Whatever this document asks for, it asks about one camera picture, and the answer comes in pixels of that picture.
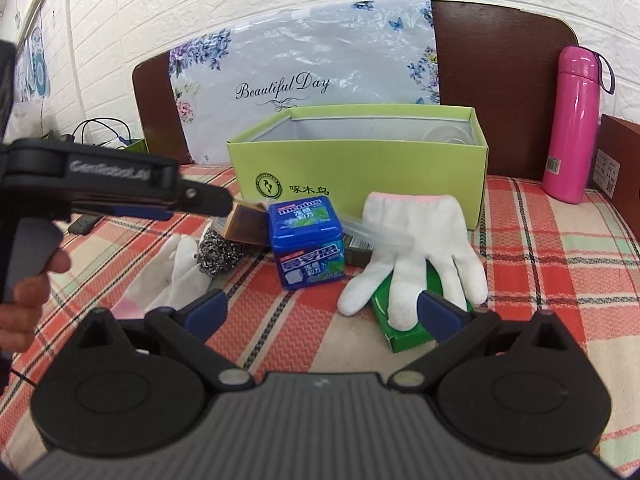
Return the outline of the person's left hand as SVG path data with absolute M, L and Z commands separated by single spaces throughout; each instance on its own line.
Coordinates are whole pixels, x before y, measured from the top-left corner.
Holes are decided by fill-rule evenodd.
M 50 296 L 50 273 L 70 270 L 70 256 L 58 249 L 50 259 L 47 269 L 32 278 L 16 284 L 13 302 L 2 304 L 0 309 L 0 344 L 6 352 L 24 352 L 35 339 L 35 329 L 42 317 L 42 307 Z

